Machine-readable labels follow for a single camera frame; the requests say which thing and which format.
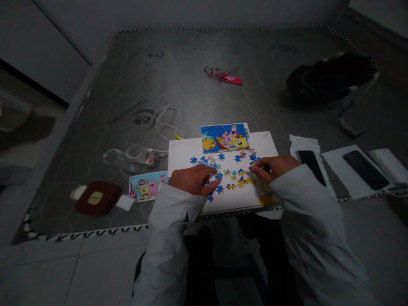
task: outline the spongebob picture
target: spongebob picture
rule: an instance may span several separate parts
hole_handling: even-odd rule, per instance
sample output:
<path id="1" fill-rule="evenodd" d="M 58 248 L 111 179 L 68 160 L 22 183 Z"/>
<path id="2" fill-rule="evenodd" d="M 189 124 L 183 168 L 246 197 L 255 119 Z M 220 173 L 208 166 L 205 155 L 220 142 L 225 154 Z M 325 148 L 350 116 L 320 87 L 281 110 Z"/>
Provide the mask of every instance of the spongebob picture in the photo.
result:
<path id="1" fill-rule="evenodd" d="M 159 196 L 161 184 L 167 181 L 167 171 L 146 173 L 129 178 L 129 195 L 138 202 L 151 201 Z"/>
<path id="2" fill-rule="evenodd" d="M 201 127 L 203 153 L 250 149 L 247 123 Z"/>

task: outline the glass cup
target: glass cup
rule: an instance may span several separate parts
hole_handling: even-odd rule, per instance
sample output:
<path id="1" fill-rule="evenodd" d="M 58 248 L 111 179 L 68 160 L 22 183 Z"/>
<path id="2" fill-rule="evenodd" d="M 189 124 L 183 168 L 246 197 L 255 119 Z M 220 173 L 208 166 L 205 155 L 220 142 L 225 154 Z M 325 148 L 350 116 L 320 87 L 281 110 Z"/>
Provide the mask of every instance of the glass cup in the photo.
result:
<path id="1" fill-rule="evenodd" d="M 110 149 L 103 155 L 103 161 L 106 164 L 118 166 L 122 169 L 138 173 L 143 165 L 126 157 L 126 153 L 118 149 Z"/>
<path id="2" fill-rule="evenodd" d="M 150 168 L 155 168 L 160 164 L 160 158 L 155 153 L 139 144 L 134 144 L 127 148 L 126 157 L 130 161 L 146 165 Z"/>

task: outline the brown case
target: brown case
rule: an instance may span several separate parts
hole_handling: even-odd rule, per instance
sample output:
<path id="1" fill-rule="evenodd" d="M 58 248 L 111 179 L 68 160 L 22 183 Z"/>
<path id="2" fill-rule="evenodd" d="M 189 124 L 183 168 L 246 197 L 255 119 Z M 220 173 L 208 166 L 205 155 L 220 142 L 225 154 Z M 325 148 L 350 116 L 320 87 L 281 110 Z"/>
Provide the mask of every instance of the brown case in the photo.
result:
<path id="1" fill-rule="evenodd" d="M 122 188 L 105 181 L 94 181 L 75 204 L 75 210 L 84 215 L 97 217 L 107 214 L 117 203 Z"/>

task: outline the white jacket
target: white jacket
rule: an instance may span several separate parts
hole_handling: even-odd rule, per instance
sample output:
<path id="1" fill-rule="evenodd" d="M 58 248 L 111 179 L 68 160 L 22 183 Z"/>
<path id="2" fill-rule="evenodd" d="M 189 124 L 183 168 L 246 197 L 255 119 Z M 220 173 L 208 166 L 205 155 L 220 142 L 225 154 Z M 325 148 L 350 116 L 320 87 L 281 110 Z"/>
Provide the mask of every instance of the white jacket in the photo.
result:
<path id="1" fill-rule="evenodd" d="M 283 201 L 282 232 L 303 303 L 374 305 L 367 272 L 347 244 L 343 212 L 313 172 L 301 165 L 268 187 Z M 149 217 L 153 232 L 134 285 L 133 305 L 184 305 L 188 252 L 183 231 L 194 223 L 205 200 L 163 185 Z"/>

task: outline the white cabinet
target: white cabinet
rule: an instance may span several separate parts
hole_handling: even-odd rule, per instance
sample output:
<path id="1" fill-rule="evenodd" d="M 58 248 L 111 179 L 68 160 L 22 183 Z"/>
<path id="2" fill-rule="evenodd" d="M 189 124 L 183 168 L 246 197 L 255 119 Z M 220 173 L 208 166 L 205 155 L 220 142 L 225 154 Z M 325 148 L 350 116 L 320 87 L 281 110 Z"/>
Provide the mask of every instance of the white cabinet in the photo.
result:
<path id="1" fill-rule="evenodd" d="M 0 58 L 68 103 L 90 68 L 32 0 L 0 2 Z"/>

